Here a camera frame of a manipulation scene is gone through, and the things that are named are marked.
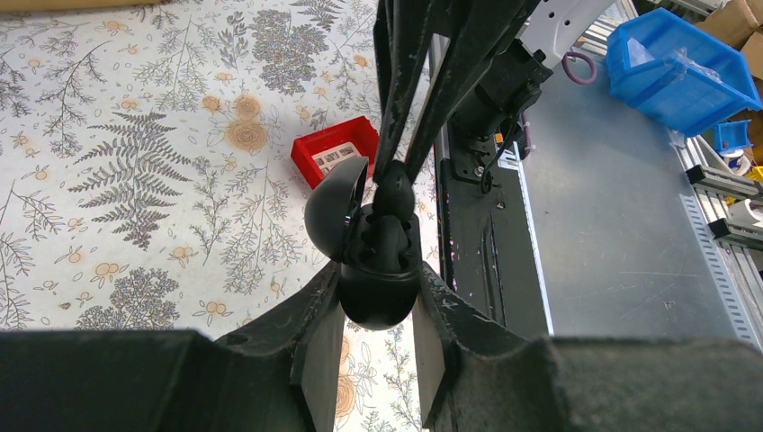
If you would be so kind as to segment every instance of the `patterned table surface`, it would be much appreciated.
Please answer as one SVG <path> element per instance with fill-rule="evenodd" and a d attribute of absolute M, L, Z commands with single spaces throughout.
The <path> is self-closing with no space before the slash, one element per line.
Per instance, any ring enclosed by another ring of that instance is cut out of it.
<path fill-rule="evenodd" d="M 0 328 L 217 338 L 298 291 L 326 258 L 291 144 L 378 127 L 374 19 L 373 0 L 0 15 Z M 416 190 L 437 268 L 431 161 Z M 410 327 L 347 325 L 336 429 L 421 430 Z"/>

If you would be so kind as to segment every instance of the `pink hose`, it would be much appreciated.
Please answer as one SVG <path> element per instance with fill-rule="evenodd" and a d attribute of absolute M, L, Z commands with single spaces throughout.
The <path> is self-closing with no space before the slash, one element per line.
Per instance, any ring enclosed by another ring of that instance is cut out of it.
<path fill-rule="evenodd" d="M 581 78 L 575 75 L 574 73 L 572 73 L 572 71 L 570 70 L 570 61 L 568 59 L 569 57 L 573 57 L 575 59 L 581 59 L 585 61 L 586 63 L 588 63 L 588 67 L 591 68 L 591 76 L 589 76 L 588 78 Z M 564 69 L 564 73 L 567 74 L 567 77 L 570 77 L 572 82 L 575 84 L 580 84 L 581 86 L 587 86 L 593 83 L 594 81 L 596 81 L 596 77 L 598 73 L 596 63 L 594 63 L 594 60 L 591 59 L 591 57 L 585 54 L 581 54 L 575 51 L 569 51 L 561 59 L 561 67 Z"/>

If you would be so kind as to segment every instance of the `gray panel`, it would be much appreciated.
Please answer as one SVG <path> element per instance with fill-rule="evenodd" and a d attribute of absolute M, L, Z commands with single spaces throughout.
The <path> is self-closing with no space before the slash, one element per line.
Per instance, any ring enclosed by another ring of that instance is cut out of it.
<path fill-rule="evenodd" d="M 582 62 L 573 66 L 585 76 Z M 734 338 L 666 129 L 557 67 L 527 112 L 525 175 L 554 333 Z"/>

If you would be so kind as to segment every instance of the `blue container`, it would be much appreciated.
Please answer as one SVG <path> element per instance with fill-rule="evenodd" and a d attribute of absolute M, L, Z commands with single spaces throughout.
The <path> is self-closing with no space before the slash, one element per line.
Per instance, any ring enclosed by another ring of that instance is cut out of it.
<path fill-rule="evenodd" d="M 747 138 L 747 125 L 751 120 L 718 123 L 713 128 L 713 149 L 717 152 L 752 147 Z"/>
<path fill-rule="evenodd" d="M 744 57 L 665 9 L 621 24 L 607 47 L 609 93 L 688 137 L 763 107 Z"/>

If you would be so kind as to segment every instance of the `label in red box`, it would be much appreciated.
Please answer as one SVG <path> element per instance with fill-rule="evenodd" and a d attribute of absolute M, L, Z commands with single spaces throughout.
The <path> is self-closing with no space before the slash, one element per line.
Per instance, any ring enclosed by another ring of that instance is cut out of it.
<path fill-rule="evenodd" d="M 352 142 L 345 142 L 334 148 L 322 151 L 317 155 L 313 155 L 312 160 L 315 161 L 315 164 L 318 165 L 318 168 L 320 168 L 320 171 L 325 176 L 328 174 L 328 171 L 331 171 L 331 169 L 339 162 L 353 156 L 361 156 L 361 154 L 355 147 L 355 144 Z"/>

